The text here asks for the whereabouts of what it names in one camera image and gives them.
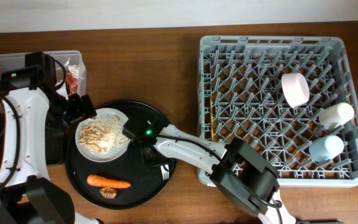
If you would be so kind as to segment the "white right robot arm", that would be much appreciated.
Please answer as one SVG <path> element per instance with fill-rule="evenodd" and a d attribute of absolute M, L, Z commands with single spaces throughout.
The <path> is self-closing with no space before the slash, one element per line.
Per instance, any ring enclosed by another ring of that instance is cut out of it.
<path fill-rule="evenodd" d="M 279 173 L 240 138 L 212 142 L 160 121 L 130 119 L 123 133 L 151 155 L 185 161 L 209 174 L 217 189 L 242 211 L 262 223 L 296 224 L 280 197 Z"/>

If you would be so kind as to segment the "white plastic fork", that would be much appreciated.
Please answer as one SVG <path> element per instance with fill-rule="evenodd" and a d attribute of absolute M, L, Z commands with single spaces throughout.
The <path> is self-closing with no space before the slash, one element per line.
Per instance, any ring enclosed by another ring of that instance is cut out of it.
<path fill-rule="evenodd" d="M 162 179 L 168 180 L 169 176 L 170 176 L 169 165 L 168 164 L 161 165 L 160 169 L 161 169 L 161 173 L 162 173 Z"/>

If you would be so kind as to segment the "pink bowl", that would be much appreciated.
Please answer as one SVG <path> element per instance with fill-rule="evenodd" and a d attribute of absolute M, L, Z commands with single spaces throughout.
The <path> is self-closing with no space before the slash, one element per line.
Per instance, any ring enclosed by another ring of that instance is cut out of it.
<path fill-rule="evenodd" d="M 301 73 L 286 73 L 282 75 L 281 83 L 284 97 L 291 108 L 297 108 L 309 101 L 309 86 Z"/>

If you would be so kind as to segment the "grey plate with food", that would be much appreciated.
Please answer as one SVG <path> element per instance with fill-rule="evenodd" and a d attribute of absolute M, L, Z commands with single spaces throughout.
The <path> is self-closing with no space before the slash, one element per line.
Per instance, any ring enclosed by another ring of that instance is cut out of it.
<path fill-rule="evenodd" d="M 127 151 L 129 138 L 123 135 L 123 127 L 129 118 L 113 108 L 96 110 L 96 117 L 79 123 L 75 132 L 75 144 L 79 152 L 94 162 L 109 162 Z"/>

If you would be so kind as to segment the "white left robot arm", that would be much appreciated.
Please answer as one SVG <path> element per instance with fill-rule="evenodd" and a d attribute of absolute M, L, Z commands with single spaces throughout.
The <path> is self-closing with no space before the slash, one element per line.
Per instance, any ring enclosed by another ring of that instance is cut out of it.
<path fill-rule="evenodd" d="M 5 72 L 0 103 L 5 112 L 0 168 L 0 223 L 99 223 L 75 212 L 68 193 L 50 181 L 45 123 L 63 121 L 68 100 L 57 92 L 54 67 L 26 66 Z"/>

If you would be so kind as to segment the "wooden chopstick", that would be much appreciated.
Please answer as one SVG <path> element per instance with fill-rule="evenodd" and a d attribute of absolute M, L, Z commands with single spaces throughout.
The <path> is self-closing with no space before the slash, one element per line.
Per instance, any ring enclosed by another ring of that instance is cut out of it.
<path fill-rule="evenodd" d="M 213 101 L 209 98 L 209 117 L 210 117 L 210 130 L 211 130 L 211 141 L 214 141 L 214 119 L 213 119 Z"/>

